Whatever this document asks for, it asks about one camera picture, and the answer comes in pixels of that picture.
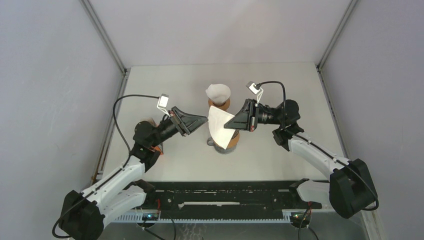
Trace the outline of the orange coffee filter box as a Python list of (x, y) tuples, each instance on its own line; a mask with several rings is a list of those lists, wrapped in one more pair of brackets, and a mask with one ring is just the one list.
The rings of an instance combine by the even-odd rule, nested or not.
[[(146, 119), (146, 121), (147, 122), (149, 122), (151, 125), (153, 125), (153, 126), (155, 126), (155, 127), (157, 127), (158, 125), (157, 125), (157, 123), (154, 121), (154, 119), (153, 118), (147, 118)], [(158, 144), (157, 146), (155, 146), (155, 147), (151, 147), (150, 148), (151, 150), (155, 150), (156, 152), (160, 152), (160, 155), (163, 155), (164, 154), (164, 146), (163, 146), (163, 143), (160, 143), (160, 144)]]

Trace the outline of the aluminium frame rail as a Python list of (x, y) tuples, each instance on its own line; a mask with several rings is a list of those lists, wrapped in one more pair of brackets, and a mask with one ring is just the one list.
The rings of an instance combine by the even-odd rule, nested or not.
[(119, 53), (114, 46), (109, 34), (107, 33), (106, 28), (104, 27), (99, 15), (97, 14), (93, 4), (90, 0), (80, 0), (79, 1), (82, 5), (82, 8), (86, 12), (88, 18), (90, 19), (91, 23), (93, 24), (94, 29), (98, 33), (100, 39), (102, 40), (106, 50), (108, 51), (109, 55), (113, 59), (114, 63), (118, 67), (119, 71), (125, 75), (127, 73), (127, 68), (125, 67), (121, 57), (119, 56)]

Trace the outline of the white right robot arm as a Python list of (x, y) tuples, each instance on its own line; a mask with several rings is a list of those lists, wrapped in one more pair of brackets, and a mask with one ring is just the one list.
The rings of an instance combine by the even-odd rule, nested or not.
[(299, 105), (294, 100), (270, 107), (246, 99), (241, 110), (223, 126), (253, 132), (259, 124), (277, 125), (272, 132), (276, 144), (303, 158), (326, 177), (327, 182), (308, 178), (296, 182), (289, 194), (293, 207), (302, 208), (308, 202), (330, 205), (345, 219), (360, 211), (377, 210), (380, 201), (367, 164), (359, 158), (338, 156), (316, 143), (298, 125), (300, 117)]

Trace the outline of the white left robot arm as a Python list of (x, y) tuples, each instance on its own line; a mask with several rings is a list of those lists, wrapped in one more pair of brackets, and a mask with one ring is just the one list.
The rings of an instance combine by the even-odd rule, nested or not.
[(134, 128), (134, 145), (128, 159), (92, 186), (64, 198), (60, 217), (54, 228), (60, 228), (75, 240), (96, 240), (104, 229), (127, 211), (142, 206), (153, 207), (157, 196), (137, 185), (156, 163), (157, 148), (175, 134), (187, 136), (208, 121), (206, 116), (189, 114), (176, 106), (159, 124), (141, 121)]

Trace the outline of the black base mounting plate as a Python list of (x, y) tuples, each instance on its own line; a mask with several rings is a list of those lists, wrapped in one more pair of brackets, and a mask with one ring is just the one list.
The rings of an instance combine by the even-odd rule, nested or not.
[(295, 193), (294, 180), (151, 181), (138, 215), (148, 212), (174, 221), (282, 221), (285, 212), (321, 210)]

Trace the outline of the white paper coffee filter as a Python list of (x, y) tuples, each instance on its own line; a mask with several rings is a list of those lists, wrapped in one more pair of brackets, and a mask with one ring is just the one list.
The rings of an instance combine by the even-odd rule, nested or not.
[(207, 97), (218, 106), (223, 105), (231, 96), (230, 88), (225, 84), (211, 84), (205, 93)]

